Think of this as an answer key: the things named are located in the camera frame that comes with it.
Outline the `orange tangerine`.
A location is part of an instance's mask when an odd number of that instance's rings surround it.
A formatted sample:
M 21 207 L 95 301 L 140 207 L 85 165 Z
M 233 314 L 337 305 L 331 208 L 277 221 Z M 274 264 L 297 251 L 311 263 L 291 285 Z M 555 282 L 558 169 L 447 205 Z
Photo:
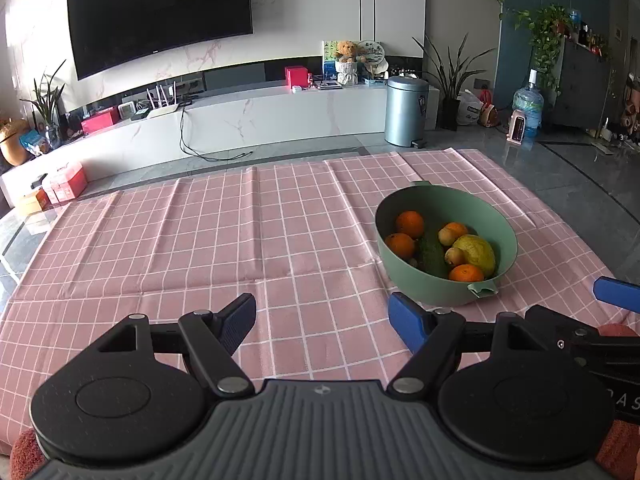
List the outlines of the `orange tangerine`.
M 419 238 L 425 232 L 425 222 L 417 211 L 406 210 L 398 214 L 395 228 L 398 233 L 406 234 L 411 238 Z
M 390 251 L 402 260 L 410 260 L 416 251 L 414 240 L 406 233 L 392 233 L 385 237 L 385 244 Z
M 469 234 L 470 232 L 466 225 L 460 222 L 449 222 L 446 224 L 445 228 L 454 232 L 454 234 L 456 234 L 456 237 Z
M 450 281 L 462 283 L 474 283 L 484 281 L 485 275 L 481 268 L 474 264 L 463 263 L 455 266 L 448 275 Z

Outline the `green colander bowl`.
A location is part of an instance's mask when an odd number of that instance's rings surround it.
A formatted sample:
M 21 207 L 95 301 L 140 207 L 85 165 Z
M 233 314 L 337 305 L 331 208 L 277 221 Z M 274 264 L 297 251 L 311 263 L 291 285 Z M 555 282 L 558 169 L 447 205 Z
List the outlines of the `green colander bowl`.
M 518 241 L 508 220 L 455 188 L 414 182 L 382 199 L 374 215 L 388 277 L 414 300 L 459 307 L 498 295 Z

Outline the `yellow lemon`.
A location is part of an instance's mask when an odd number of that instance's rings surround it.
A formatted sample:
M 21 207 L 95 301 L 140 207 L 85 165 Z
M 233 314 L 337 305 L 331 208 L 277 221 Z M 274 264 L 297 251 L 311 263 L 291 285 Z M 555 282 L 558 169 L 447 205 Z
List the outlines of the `yellow lemon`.
M 491 278 L 494 275 L 497 258 L 487 240 L 478 235 L 465 234 L 458 237 L 452 247 L 460 249 L 465 262 L 477 266 L 485 278 Z

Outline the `small brown kiwi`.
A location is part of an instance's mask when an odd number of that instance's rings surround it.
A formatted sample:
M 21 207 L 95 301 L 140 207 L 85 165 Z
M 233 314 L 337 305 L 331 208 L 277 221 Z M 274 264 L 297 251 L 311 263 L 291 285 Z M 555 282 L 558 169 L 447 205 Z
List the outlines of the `small brown kiwi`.
M 452 230 L 445 226 L 444 228 L 439 230 L 437 237 L 439 243 L 442 244 L 442 246 L 450 247 L 458 238 L 458 233 L 455 230 Z
M 450 268 L 461 266 L 466 263 L 465 254 L 460 248 L 449 247 L 445 252 L 445 261 Z

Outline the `pink checkered tablecloth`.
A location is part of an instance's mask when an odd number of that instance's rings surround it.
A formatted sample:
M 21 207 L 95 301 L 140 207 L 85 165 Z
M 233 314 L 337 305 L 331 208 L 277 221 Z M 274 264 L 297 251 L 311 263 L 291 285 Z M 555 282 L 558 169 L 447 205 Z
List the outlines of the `pink checkered tablecloth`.
M 1 319 L 1 448 L 29 425 L 46 378 L 124 316 L 174 322 L 216 311 L 242 292 L 257 322 L 238 362 L 265 377 L 376 378 L 406 350 L 387 321 L 393 291 L 374 213 L 383 197 L 424 180 L 469 192 L 500 211 L 518 260 L 495 297 L 462 313 L 489 321 L 543 304 L 593 326 L 638 316 L 602 304 L 606 267 L 541 200 L 475 150 L 387 153 L 250 167 L 81 200 L 52 229 Z

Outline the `pink small heater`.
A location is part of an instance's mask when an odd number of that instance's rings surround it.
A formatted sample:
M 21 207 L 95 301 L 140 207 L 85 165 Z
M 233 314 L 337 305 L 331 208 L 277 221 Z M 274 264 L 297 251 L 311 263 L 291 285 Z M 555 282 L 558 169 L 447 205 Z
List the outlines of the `pink small heater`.
M 521 145 L 526 131 L 526 115 L 521 110 L 514 110 L 509 120 L 506 140 Z

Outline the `red cardboard box on floor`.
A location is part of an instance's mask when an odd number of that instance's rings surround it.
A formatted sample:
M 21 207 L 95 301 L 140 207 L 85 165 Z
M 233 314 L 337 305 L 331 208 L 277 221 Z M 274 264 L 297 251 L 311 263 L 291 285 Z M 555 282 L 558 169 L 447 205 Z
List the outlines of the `red cardboard box on floor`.
M 87 185 L 85 169 L 80 162 L 58 168 L 42 180 L 42 188 L 53 205 L 76 200 Z

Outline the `dark grey cabinet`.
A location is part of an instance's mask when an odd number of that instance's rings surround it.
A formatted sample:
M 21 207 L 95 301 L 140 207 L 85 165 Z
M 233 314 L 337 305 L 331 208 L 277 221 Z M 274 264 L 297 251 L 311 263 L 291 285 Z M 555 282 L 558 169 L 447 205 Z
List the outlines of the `dark grey cabinet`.
M 560 93 L 555 98 L 550 122 L 568 128 L 599 127 L 609 81 L 608 61 L 579 44 L 567 42 L 562 56 Z

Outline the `white marble tv console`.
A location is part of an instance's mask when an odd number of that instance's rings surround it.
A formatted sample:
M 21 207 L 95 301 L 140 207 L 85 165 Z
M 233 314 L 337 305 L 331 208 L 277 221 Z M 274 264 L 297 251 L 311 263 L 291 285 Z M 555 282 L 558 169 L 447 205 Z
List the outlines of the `white marble tv console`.
M 1 176 L 10 204 L 42 174 L 80 162 L 88 181 L 185 158 L 180 142 L 201 154 L 322 136 L 381 132 L 386 88 L 303 90 L 285 87 L 232 92 L 201 99 L 168 115 L 121 122 L 66 144 Z

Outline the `blue water jug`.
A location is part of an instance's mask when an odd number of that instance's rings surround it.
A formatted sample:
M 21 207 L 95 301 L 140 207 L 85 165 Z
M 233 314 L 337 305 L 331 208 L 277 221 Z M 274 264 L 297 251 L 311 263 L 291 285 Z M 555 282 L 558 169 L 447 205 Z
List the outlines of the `blue water jug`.
M 525 117 L 525 135 L 529 138 L 538 134 L 544 111 L 544 97 L 537 88 L 537 76 L 538 72 L 532 68 L 526 86 L 516 90 L 512 100 L 513 110 Z

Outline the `white plastic bag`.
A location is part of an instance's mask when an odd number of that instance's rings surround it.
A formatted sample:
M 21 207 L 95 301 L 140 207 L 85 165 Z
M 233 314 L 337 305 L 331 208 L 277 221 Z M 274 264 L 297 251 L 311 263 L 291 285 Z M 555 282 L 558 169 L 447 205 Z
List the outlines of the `white plastic bag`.
M 485 104 L 469 89 L 463 89 L 459 93 L 458 101 L 457 125 L 477 125 Z

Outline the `silver pedal trash can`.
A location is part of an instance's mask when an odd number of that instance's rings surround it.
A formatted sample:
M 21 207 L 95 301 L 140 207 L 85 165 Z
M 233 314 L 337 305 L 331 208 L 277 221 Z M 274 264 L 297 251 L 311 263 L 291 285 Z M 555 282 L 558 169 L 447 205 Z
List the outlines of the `silver pedal trash can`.
M 387 81 L 385 141 L 410 148 L 424 136 L 428 83 L 410 77 L 393 76 Z

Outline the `white wifi router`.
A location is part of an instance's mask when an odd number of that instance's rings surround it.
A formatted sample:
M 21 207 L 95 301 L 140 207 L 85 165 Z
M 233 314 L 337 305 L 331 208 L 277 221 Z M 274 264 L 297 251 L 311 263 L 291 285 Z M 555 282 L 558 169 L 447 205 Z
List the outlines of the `white wifi router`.
M 160 117 L 175 113 L 178 110 L 178 92 L 177 84 L 156 84 L 154 89 L 146 90 L 150 104 L 149 114 L 147 118 Z

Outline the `pink box on console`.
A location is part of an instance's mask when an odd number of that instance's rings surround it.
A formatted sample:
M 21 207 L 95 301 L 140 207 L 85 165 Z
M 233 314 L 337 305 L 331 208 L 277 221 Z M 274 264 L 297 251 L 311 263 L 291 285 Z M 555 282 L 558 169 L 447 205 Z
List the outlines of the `pink box on console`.
M 120 121 L 119 111 L 112 106 L 105 110 L 100 110 L 96 114 L 84 119 L 81 122 L 81 130 L 88 136 L 105 128 L 110 128 Z

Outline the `plant in glass vase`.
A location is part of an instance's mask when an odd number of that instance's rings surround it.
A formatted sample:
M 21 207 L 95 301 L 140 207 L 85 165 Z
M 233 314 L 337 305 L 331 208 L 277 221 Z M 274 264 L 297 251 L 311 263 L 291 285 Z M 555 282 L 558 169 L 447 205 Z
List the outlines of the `plant in glass vase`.
M 44 136 L 52 150 L 61 145 L 60 123 L 58 122 L 58 101 L 62 98 L 65 84 L 57 86 L 55 84 L 58 72 L 64 66 L 63 61 L 51 75 L 43 74 L 40 80 L 33 80 L 31 99 L 21 99 L 22 102 L 29 102 L 43 119 Z

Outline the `potted green plant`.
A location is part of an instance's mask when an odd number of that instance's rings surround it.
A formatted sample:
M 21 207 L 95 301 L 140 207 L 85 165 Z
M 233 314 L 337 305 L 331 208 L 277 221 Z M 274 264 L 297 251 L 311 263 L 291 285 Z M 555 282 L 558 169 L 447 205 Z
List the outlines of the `potted green plant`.
M 473 68 L 472 64 L 495 51 L 495 48 L 486 49 L 476 55 L 464 56 L 464 48 L 468 41 L 469 34 L 465 34 L 456 54 L 452 54 L 447 48 L 446 54 L 441 55 L 434 42 L 427 35 L 420 41 L 413 37 L 413 42 L 420 48 L 426 59 L 426 64 L 433 66 L 431 70 L 424 70 L 437 84 L 442 99 L 438 115 L 439 127 L 449 131 L 456 131 L 458 128 L 458 111 L 460 100 L 458 95 L 463 84 L 470 77 L 485 73 L 484 68 Z

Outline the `red box on console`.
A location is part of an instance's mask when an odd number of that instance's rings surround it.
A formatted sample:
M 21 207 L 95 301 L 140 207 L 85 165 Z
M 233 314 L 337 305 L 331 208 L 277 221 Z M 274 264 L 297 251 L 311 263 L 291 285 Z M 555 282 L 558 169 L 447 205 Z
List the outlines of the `red box on console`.
M 286 85 L 290 89 L 306 89 L 309 86 L 309 72 L 305 66 L 286 66 L 284 74 Z

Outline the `brown ceramic vase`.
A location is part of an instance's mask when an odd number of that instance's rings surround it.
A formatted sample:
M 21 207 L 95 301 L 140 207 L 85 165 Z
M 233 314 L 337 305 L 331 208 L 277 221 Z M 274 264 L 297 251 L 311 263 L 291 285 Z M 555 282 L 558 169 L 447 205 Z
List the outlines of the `brown ceramic vase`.
M 28 132 L 29 123 L 26 119 L 8 119 L 1 122 L 1 154 L 13 167 L 24 164 L 28 159 L 28 151 L 20 142 L 21 136 Z

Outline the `teddy bear in bucket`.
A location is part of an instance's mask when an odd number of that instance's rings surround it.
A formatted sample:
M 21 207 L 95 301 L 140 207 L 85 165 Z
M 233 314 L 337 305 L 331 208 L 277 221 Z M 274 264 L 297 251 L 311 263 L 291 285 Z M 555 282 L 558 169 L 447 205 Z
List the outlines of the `teddy bear in bucket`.
M 350 40 L 339 41 L 335 55 L 337 83 L 343 87 L 354 86 L 358 82 L 358 64 L 365 60 L 360 44 Z

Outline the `hanging ivy plant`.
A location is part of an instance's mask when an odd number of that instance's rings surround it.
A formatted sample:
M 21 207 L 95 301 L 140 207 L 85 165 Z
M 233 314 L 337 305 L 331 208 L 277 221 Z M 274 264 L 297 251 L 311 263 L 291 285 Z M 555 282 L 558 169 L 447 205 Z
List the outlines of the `hanging ivy plant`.
M 573 30 L 570 12 L 557 2 L 524 9 L 506 4 L 506 0 L 495 1 L 500 4 L 500 21 L 506 18 L 513 29 L 528 30 L 528 67 L 537 71 L 538 87 L 547 92 L 558 91 L 559 58 L 564 48 L 564 38 L 570 36 Z

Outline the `round decorative fan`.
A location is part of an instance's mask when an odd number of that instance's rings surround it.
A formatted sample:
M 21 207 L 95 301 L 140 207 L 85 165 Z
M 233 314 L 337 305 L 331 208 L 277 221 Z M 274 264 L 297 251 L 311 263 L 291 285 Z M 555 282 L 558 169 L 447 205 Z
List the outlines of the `round decorative fan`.
M 388 70 L 382 44 L 373 40 L 362 40 L 358 44 L 358 60 L 363 69 L 372 76 L 383 76 Z

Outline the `black wall television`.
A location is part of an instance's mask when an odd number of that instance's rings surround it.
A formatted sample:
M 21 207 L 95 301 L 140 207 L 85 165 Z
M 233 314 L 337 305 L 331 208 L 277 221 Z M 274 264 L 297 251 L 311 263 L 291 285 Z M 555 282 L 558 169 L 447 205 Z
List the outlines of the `black wall television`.
M 253 32 L 250 0 L 67 0 L 78 79 L 137 58 Z

